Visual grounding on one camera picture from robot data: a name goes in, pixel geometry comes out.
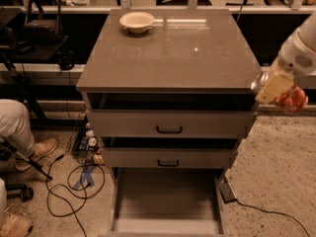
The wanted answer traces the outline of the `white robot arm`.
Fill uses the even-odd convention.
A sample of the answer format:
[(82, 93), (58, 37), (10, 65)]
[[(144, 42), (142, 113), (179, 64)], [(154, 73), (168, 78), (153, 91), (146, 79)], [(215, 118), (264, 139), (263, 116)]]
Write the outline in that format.
[(294, 83), (294, 77), (315, 70), (316, 13), (313, 13), (282, 44), (269, 70), (252, 83), (256, 101), (296, 112), (307, 104), (308, 98)]

